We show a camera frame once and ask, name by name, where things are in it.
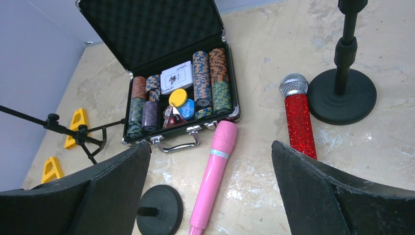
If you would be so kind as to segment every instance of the yellow round token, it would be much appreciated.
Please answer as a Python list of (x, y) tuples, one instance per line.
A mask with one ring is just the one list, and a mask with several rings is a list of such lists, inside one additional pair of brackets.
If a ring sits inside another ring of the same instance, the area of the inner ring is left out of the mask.
[(184, 89), (177, 89), (173, 91), (173, 93), (169, 97), (169, 104), (171, 106), (175, 106), (179, 108), (180, 106), (184, 105), (187, 100), (187, 92)]

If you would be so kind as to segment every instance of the red glitter microphone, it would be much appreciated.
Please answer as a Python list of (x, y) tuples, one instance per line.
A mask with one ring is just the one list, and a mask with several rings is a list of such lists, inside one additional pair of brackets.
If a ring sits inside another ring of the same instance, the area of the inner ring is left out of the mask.
[(308, 110), (307, 90), (308, 82), (299, 73), (291, 73), (285, 76), (279, 86), (279, 91), (285, 98), (285, 112), (287, 114), (291, 147), (310, 158), (317, 159), (310, 111)]

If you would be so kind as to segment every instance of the microphone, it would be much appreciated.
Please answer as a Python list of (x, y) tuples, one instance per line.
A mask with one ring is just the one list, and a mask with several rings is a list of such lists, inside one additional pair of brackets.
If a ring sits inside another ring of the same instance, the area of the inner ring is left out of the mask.
[(310, 111), (307, 101), (308, 82), (299, 73), (285, 76), (279, 91), (285, 98), (288, 136), (293, 149), (317, 160), (313, 130), (311, 128)]
[(190, 218), (189, 235), (201, 235), (203, 229), (208, 225), (226, 161), (235, 145), (236, 134), (237, 128), (234, 123), (230, 121), (219, 122), (213, 135), (209, 161)]

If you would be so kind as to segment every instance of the yellow plastic object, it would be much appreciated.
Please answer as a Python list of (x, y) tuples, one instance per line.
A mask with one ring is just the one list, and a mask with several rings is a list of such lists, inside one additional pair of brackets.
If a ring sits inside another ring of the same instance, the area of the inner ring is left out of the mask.
[(177, 89), (169, 97), (169, 104), (176, 108), (184, 105), (187, 100), (187, 92), (184, 89)]
[[(87, 111), (85, 111), (83, 108), (75, 111), (72, 117), (72, 121), (70, 122), (69, 129), (72, 131), (77, 131), (79, 125), (87, 125), (89, 127)], [(75, 139), (72, 138), (72, 136), (67, 136), (65, 141), (65, 149), (70, 149), (75, 146)]]
[(59, 159), (56, 157), (50, 157), (45, 162), (42, 174), (42, 184), (52, 180), (60, 179), (64, 177), (64, 173), (59, 163)]

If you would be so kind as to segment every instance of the beige floor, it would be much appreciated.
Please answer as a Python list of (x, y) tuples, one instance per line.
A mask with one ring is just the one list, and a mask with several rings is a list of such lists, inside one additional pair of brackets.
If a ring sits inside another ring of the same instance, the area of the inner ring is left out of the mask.
[[(332, 126), (312, 117), (319, 160), (359, 177), (415, 190), (415, 25), (411, 0), (370, 0), (359, 15), (359, 50), (354, 69), (371, 77), (378, 100), (363, 121)], [(205, 234), (290, 234), (271, 162), (271, 143), (288, 143), (283, 76), (300, 72), (310, 81), (334, 68), (334, 47), (343, 15), (335, 0), (287, 0), (222, 16), (233, 49), (242, 119), (239, 136), (224, 174)], [(57, 110), (68, 125), (74, 110), (88, 111), (91, 126), (121, 119), (125, 113), (127, 75), (105, 45), (85, 50)], [(121, 126), (108, 130), (108, 143), (96, 159), (125, 150)], [(195, 149), (164, 154), (153, 149), (147, 190), (173, 185), (185, 206), (178, 232), (188, 233), (189, 219), (208, 160), (213, 131), (203, 131)], [(183, 136), (166, 144), (190, 140)], [(91, 166), (77, 146), (64, 150), (65, 137), (48, 132), (28, 173), (24, 188), (40, 183), (44, 161), (60, 159), (66, 175)], [(135, 228), (133, 234), (139, 234)]]

